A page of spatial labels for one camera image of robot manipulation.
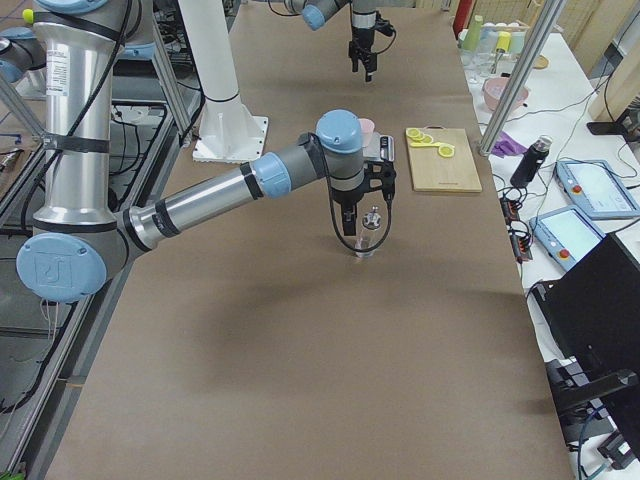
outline clear plastic bottle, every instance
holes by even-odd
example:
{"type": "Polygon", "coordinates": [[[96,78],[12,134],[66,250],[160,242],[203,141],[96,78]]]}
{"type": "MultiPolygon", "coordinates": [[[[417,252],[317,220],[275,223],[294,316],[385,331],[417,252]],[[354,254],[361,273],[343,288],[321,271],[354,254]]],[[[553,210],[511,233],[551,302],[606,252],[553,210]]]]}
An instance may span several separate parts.
{"type": "MultiPolygon", "coordinates": [[[[379,240],[381,220],[382,217],[378,213],[378,207],[371,207],[371,211],[367,212],[362,218],[362,225],[360,226],[360,231],[356,238],[357,249],[365,250],[375,245],[379,240]]],[[[373,255],[373,252],[375,252],[375,250],[366,253],[356,252],[356,255],[360,258],[366,258],[373,255]]]]}

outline black cable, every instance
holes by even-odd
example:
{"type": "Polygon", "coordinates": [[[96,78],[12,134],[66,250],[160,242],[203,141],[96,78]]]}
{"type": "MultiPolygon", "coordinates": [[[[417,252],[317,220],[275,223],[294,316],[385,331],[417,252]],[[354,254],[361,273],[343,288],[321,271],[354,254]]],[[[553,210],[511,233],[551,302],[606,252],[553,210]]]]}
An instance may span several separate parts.
{"type": "Polygon", "coordinates": [[[547,195],[549,194],[549,185],[551,185],[551,182],[553,181],[553,177],[555,177],[556,175],[556,169],[555,169],[555,165],[556,163],[553,163],[554,165],[554,169],[553,172],[551,173],[551,177],[549,177],[549,183],[545,183],[545,181],[542,179],[542,176],[540,175],[540,170],[538,170],[536,172],[536,175],[538,176],[538,178],[540,179],[540,181],[542,182],[542,184],[544,185],[544,193],[542,194],[542,201],[540,202],[540,205],[538,205],[538,209],[536,210],[536,214],[532,217],[532,220],[535,221],[535,224],[533,225],[532,229],[531,229],[531,234],[534,235],[536,233],[536,228],[538,228],[538,217],[540,216],[540,211],[542,210],[542,206],[544,205],[544,202],[547,199],[547,195]]]}
{"type": "Polygon", "coordinates": [[[160,108],[162,110],[162,119],[160,120],[160,124],[158,125],[158,127],[153,132],[153,136],[148,141],[149,147],[147,148],[147,150],[140,157],[140,161],[138,162],[140,166],[135,169],[135,173],[133,175],[133,178],[131,179],[131,181],[127,185],[126,190],[122,194],[122,198],[118,202],[118,208],[122,207],[122,205],[124,204],[125,199],[127,199],[129,197],[129,194],[131,193],[131,190],[133,189],[133,185],[134,185],[134,183],[136,181],[136,178],[138,177],[138,174],[140,173],[141,166],[144,164],[144,161],[147,159],[149,151],[151,150],[151,146],[158,139],[158,136],[160,135],[160,130],[162,130],[164,122],[167,119],[167,107],[165,105],[154,105],[154,106],[156,108],[160,108]]]}
{"type": "Polygon", "coordinates": [[[71,315],[75,311],[76,305],[77,305],[77,302],[71,304],[71,310],[67,314],[65,320],[60,325],[58,334],[55,335],[54,340],[51,343],[51,348],[49,348],[49,351],[47,352],[47,355],[45,356],[45,358],[40,362],[36,362],[36,363],[40,363],[40,369],[38,370],[38,375],[36,376],[36,379],[34,380],[33,385],[31,385],[31,388],[29,388],[29,390],[24,392],[22,398],[17,402],[15,402],[13,405],[9,405],[8,407],[3,406],[2,410],[0,410],[0,415],[9,413],[9,410],[11,410],[11,412],[15,412],[19,408],[22,408],[23,406],[25,406],[27,402],[31,399],[31,397],[35,395],[36,391],[40,387],[40,383],[42,382],[44,371],[49,365],[49,362],[51,362],[51,357],[53,357],[53,354],[58,349],[58,345],[60,344],[60,341],[62,340],[62,337],[64,337],[65,331],[67,330],[67,324],[68,324],[67,319],[71,318],[71,315]]]}
{"type": "Polygon", "coordinates": [[[537,282],[535,282],[533,285],[531,285],[529,287],[529,289],[527,290],[527,294],[525,295],[525,300],[528,300],[529,297],[531,296],[531,294],[533,293],[533,289],[536,288],[539,285],[543,285],[544,284],[544,280],[538,280],[537,282]]]}
{"type": "Polygon", "coordinates": [[[342,245],[344,245],[346,248],[348,248],[354,253],[373,252],[384,243],[384,241],[387,239],[387,236],[389,235],[389,232],[391,231],[391,202],[385,200],[385,203],[387,204],[387,226],[384,230],[384,233],[382,234],[382,237],[380,237],[380,240],[378,240],[373,246],[368,248],[355,248],[354,246],[350,245],[346,241],[346,239],[343,237],[343,235],[340,233],[340,228],[338,227],[338,221],[336,219],[336,211],[333,205],[334,198],[333,198],[333,188],[331,186],[331,172],[329,172],[329,164],[327,163],[327,158],[324,155],[324,148],[322,147],[322,144],[320,143],[320,139],[316,134],[311,133],[310,136],[311,138],[313,138],[313,141],[316,143],[316,145],[318,145],[318,147],[320,148],[320,153],[322,157],[322,166],[324,168],[324,176],[327,181],[327,193],[329,196],[329,212],[331,213],[331,224],[333,225],[333,231],[336,234],[336,237],[338,238],[340,243],[342,243],[342,245]]]}
{"type": "Polygon", "coordinates": [[[529,248],[533,243],[531,232],[529,230],[520,230],[518,228],[509,228],[509,233],[513,233],[518,238],[520,238],[523,242],[523,246],[529,248]]]}
{"type": "Polygon", "coordinates": [[[635,224],[637,224],[638,222],[640,222],[640,218],[636,218],[633,222],[631,222],[631,223],[629,223],[629,224],[625,225],[625,226],[624,226],[624,227],[622,227],[622,228],[619,228],[619,229],[617,229],[617,230],[614,230],[613,232],[609,232],[609,233],[618,233],[618,232],[621,232],[621,231],[623,231],[623,230],[626,230],[627,228],[633,227],[633,226],[634,226],[635,224]]]}
{"type": "Polygon", "coordinates": [[[601,169],[603,169],[605,172],[610,173],[611,175],[613,175],[614,177],[618,177],[620,179],[631,179],[631,178],[636,178],[638,176],[638,170],[636,170],[636,168],[625,162],[624,160],[622,160],[622,158],[620,158],[620,151],[625,147],[626,145],[623,145],[622,147],[620,147],[618,149],[618,160],[622,161],[622,163],[624,163],[627,167],[629,167],[631,170],[633,170],[633,175],[620,175],[619,173],[614,172],[612,169],[608,168],[606,165],[602,164],[602,163],[596,163],[599,161],[599,159],[593,159],[593,160],[580,160],[577,158],[573,158],[573,157],[560,157],[557,158],[556,161],[559,160],[571,160],[572,162],[577,162],[577,163],[582,163],[582,164],[587,164],[587,165],[594,165],[596,167],[599,167],[601,169]]]}
{"type": "Polygon", "coordinates": [[[280,13],[280,12],[278,12],[277,10],[275,10],[273,8],[273,5],[271,5],[271,0],[267,0],[267,4],[269,5],[269,10],[271,10],[273,13],[275,13],[279,17],[299,17],[300,16],[299,13],[280,13]]]}
{"type": "MultiPolygon", "coordinates": [[[[638,10],[636,12],[634,17],[631,19],[631,23],[629,23],[629,25],[627,25],[627,28],[625,28],[624,32],[622,32],[622,35],[620,35],[620,40],[618,40],[617,44],[615,45],[615,47],[618,50],[618,52],[620,52],[620,42],[622,42],[622,39],[627,34],[627,32],[629,31],[629,28],[631,28],[631,25],[633,25],[633,23],[636,21],[636,19],[638,18],[639,15],[640,15],[640,10],[638,10]]],[[[614,73],[615,73],[615,70],[611,73],[611,75],[609,75],[609,78],[611,78],[614,73]]],[[[603,92],[604,106],[605,106],[605,109],[607,110],[607,113],[609,114],[609,118],[611,118],[611,121],[615,122],[616,119],[613,118],[613,115],[611,114],[611,110],[609,110],[609,103],[607,102],[607,88],[608,87],[609,87],[609,82],[607,82],[607,84],[604,87],[604,92],[603,92]]]]}
{"type": "MultiPolygon", "coordinates": [[[[600,76],[604,75],[604,72],[607,68],[607,64],[605,64],[604,68],[602,69],[602,73],[600,76]]],[[[605,80],[603,80],[602,82],[598,83],[593,90],[586,96],[584,97],[582,100],[579,100],[577,102],[571,103],[565,107],[562,108],[543,108],[541,110],[534,110],[532,112],[526,112],[523,113],[522,115],[520,115],[519,117],[514,117],[514,118],[510,118],[509,120],[507,120],[505,123],[509,123],[509,122],[515,122],[516,120],[520,120],[521,118],[524,118],[528,115],[537,115],[538,113],[558,113],[558,112],[564,112],[565,110],[568,110],[571,107],[576,107],[584,102],[586,102],[587,100],[589,100],[597,91],[600,87],[602,87],[602,85],[608,84],[609,79],[611,78],[611,76],[608,76],[605,80]]],[[[482,125],[482,126],[487,126],[487,123],[478,123],[478,125],[482,125]]]]}
{"type": "Polygon", "coordinates": [[[600,405],[598,408],[596,408],[594,411],[592,411],[587,416],[586,420],[582,424],[582,428],[580,429],[580,436],[578,438],[578,459],[577,459],[577,463],[578,463],[578,480],[582,480],[582,470],[580,469],[580,467],[582,466],[582,447],[584,446],[584,442],[585,442],[584,436],[585,436],[585,433],[587,431],[587,426],[595,418],[595,416],[598,414],[598,412],[600,410],[603,410],[603,409],[604,409],[604,405],[600,405]]]}
{"type": "Polygon", "coordinates": [[[188,88],[189,90],[195,90],[196,92],[202,93],[202,87],[194,87],[192,85],[187,85],[186,83],[176,82],[178,85],[183,86],[184,88],[188,88]]]}
{"type": "MultiPolygon", "coordinates": [[[[351,22],[351,28],[352,29],[355,28],[354,25],[353,25],[353,5],[352,5],[351,2],[349,2],[349,19],[350,19],[349,21],[351,22]]],[[[396,31],[395,28],[393,28],[393,36],[391,37],[391,41],[389,42],[389,45],[387,45],[382,50],[379,50],[377,52],[372,52],[371,50],[367,50],[366,48],[362,48],[358,44],[357,40],[355,40],[355,39],[354,39],[353,44],[356,46],[356,48],[360,52],[364,53],[365,55],[382,55],[384,52],[386,52],[387,50],[389,50],[393,46],[394,42],[396,41],[396,37],[397,36],[398,36],[398,32],[396,31]]]]}
{"type": "MultiPolygon", "coordinates": [[[[102,87],[104,86],[105,82],[109,78],[109,74],[111,73],[111,69],[113,68],[113,65],[116,62],[116,57],[118,56],[120,47],[124,45],[126,28],[127,28],[127,24],[129,23],[129,16],[131,15],[132,6],[133,6],[133,0],[127,0],[127,7],[124,12],[124,17],[122,19],[122,25],[120,26],[118,38],[116,39],[113,50],[111,51],[111,55],[109,56],[107,65],[104,71],[102,72],[102,75],[100,76],[100,79],[96,84],[96,87],[91,92],[91,95],[89,96],[86,103],[84,104],[84,107],[82,107],[82,110],[78,114],[76,120],[73,122],[73,125],[71,125],[71,128],[69,129],[69,132],[66,135],[67,137],[72,137],[76,133],[76,130],[80,126],[80,123],[82,123],[82,120],[87,115],[87,112],[93,105],[93,102],[95,102],[96,98],[100,94],[100,91],[102,90],[102,87]]],[[[53,163],[61,157],[62,152],[63,152],[62,149],[54,150],[53,154],[51,155],[51,158],[49,158],[49,160],[45,162],[40,172],[38,172],[38,174],[36,175],[34,179],[34,183],[29,189],[29,193],[27,194],[24,200],[24,203],[22,204],[22,211],[20,213],[20,226],[23,230],[27,230],[27,212],[29,210],[29,203],[31,203],[33,195],[35,194],[38,188],[38,184],[44,179],[44,176],[46,175],[47,171],[51,168],[51,165],[53,165],[53,163]]]]}
{"type": "Polygon", "coordinates": [[[119,125],[122,125],[122,130],[123,130],[124,136],[125,136],[124,150],[122,151],[122,161],[120,163],[120,167],[115,172],[109,172],[109,176],[110,177],[115,177],[115,176],[122,175],[123,173],[126,173],[126,172],[129,172],[129,171],[133,170],[133,168],[136,166],[136,164],[140,160],[140,155],[142,154],[142,145],[141,145],[141,141],[140,141],[140,133],[138,131],[138,125],[136,125],[135,123],[121,122],[121,121],[118,121],[118,120],[115,120],[115,119],[112,120],[112,121],[113,121],[113,123],[117,123],[119,125]],[[134,157],[133,163],[131,165],[129,165],[128,167],[123,168],[124,167],[125,153],[126,153],[126,150],[127,150],[126,127],[133,127],[133,131],[134,131],[135,136],[136,136],[137,153],[136,153],[136,156],[134,157]]]}
{"type": "Polygon", "coordinates": [[[122,124],[122,144],[123,145],[122,145],[122,155],[120,156],[120,167],[118,168],[118,170],[122,170],[124,168],[124,158],[127,153],[127,126],[125,125],[125,122],[121,122],[121,124],[122,124]]]}
{"type": "Polygon", "coordinates": [[[526,188],[518,188],[518,187],[506,187],[498,190],[498,193],[502,195],[504,200],[509,200],[510,202],[514,202],[514,206],[517,210],[520,210],[524,205],[524,201],[527,199],[529,192],[526,188]],[[516,198],[511,198],[509,195],[511,192],[517,192],[518,196],[516,198]]]}
{"type": "Polygon", "coordinates": [[[492,175],[502,182],[502,188],[500,190],[504,190],[505,188],[507,188],[507,182],[505,182],[504,178],[502,178],[500,175],[496,175],[495,173],[492,173],[492,175]]]}
{"type": "MultiPolygon", "coordinates": [[[[174,16],[175,16],[175,23],[179,24],[179,25],[184,25],[184,20],[182,18],[182,14],[180,12],[180,9],[178,8],[175,12],[174,12],[174,16]]],[[[179,136],[178,136],[178,140],[180,141],[180,145],[182,145],[184,143],[185,138],[187,137],[187,135],[189,135],[190,133],[193,132],[193,127],[195,126],[196,122],[198,121],[198,118],[200,117],[200,113],[202,113],[202,110],[204,109],[207,101],[206,101],[206,97],[204,94],[204,91],[202,90],[202,80],[200,79],[200,74],[198,72],[198,66],[196,65],[195,61],[193,60],[193,49],[191,48],[191,42],[189,41],[189,35],[187,34],[186,30],[184,31],[183,34],[184,37],[184,44],[187,48],[187,52],[189,53],[189,57],[191,57],[191,68],[192,70],[195,72],[196,77],[198,78],[198,83],[200,84],[200,104],[198,105],[198,108],[196,108],[196,111],[193,112],[193,115],[191,115],[191,122],[189,122],[189,126],[187,127],[187,129],[184,132],[180,132],[179,136]]]]}

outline plastic bottle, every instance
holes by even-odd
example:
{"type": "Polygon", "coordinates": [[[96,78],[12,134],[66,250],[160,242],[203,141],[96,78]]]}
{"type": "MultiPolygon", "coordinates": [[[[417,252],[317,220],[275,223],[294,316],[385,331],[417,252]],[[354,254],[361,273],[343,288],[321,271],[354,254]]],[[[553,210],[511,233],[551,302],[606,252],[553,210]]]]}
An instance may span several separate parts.
{"type": "Polygon", "coordinates": [[[495,24],[487,22],[482,26],[480,33],[480,43],[478,44],[478,53],[492,53],[496,49],[498,43],[498,32],[495,30],[495,24]]]}
{"type": "Polygon", "coordinates": [[[482,30],[482,15],[476,15],[473,17],[473,21],[469,25],[469,31],[467,32],[464,41],[462,42],[462,50],[467,52],[475,52],[480,42],[480,31],[482,30]]]}
{"type": "MultiPolygon", "coordinates": [[[[378,235],[380,233],[380,221],[382,217],[378,213],[378,207],[371,207],[371,211],[362,218],[362,225],[360,226],[360,232],[356,239],[356,248],[365,250],[378,241],[378,235]]],[[[373,255],[375,250],[371,252],[356,252],[356,255],[360,258],[366,258],[373,255]]]]}
{"type": "Polygon", "coordinates": [[[542,166],[549,155],[549,147],[553,140],[547,135],[541,135],[536,142],[525,152],[516,171],[511,176],[511,185],[516,188],[524,188],[536,176],[538,169],[542,166]]]}

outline brown table surface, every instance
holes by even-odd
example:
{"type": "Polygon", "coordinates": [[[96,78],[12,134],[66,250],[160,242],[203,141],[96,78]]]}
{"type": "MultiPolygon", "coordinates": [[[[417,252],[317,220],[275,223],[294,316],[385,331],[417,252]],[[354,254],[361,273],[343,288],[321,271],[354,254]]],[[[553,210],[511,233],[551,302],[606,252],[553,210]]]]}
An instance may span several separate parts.
{"type": "MultiPolygon", "coordinates": [[[[404,127],[479,138],[447,14],[384,13],[398,39],[369,85],[346,11],[311,33],[250,3],[232,31],[269,149],[337,107],[396,137],[383,248],[359,261],[338,244],[321,182],[163,243],[133,270],[48,478],[573,478],[488,163],[479,195],[410,188],[404,127]]],[[[226,168],[185,152],[166,191],[226,168]]]]}

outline power strip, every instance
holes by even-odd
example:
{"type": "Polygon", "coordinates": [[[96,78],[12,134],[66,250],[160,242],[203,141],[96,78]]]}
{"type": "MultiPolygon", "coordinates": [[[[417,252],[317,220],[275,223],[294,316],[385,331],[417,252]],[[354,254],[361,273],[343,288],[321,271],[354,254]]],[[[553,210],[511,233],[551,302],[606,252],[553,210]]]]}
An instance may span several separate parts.
{"type": "Polygon", "coordinates": [[[523,263],[533,260],[531,249],[529,248],[531,240],[528,237],[530,237],[530,235],[522,232],[521,230],[514,229],[512,225],[514,222],[526,225],[522,220],[520,220],[518,202],[502,197],[500,199],[500,208],[504,216],[504,222],[507,225],[509,241],[511,243],[511,249],[513,250],[513,256],[515,257],[516,262],[523,263]]]}

